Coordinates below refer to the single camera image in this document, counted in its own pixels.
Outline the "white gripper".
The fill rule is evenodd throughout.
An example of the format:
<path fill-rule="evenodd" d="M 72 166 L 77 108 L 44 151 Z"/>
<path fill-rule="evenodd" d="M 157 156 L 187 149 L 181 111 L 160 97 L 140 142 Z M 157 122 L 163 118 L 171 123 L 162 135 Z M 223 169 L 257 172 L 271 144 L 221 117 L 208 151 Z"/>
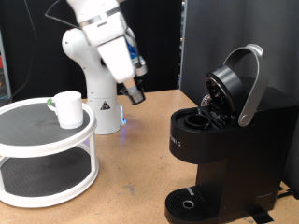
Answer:
<path fill-rule="evenodd" d="M 84 21 L 81 29 L 88 43 L 97 48 L 101 58 L 111 75 L 118 83 L 122 83 L 131 96 L 143 89 L 143 80 L 135 84 L 134 68 L 124 37 L 127 28 L 121 13 L 101 19 L 99 16 Z"/>

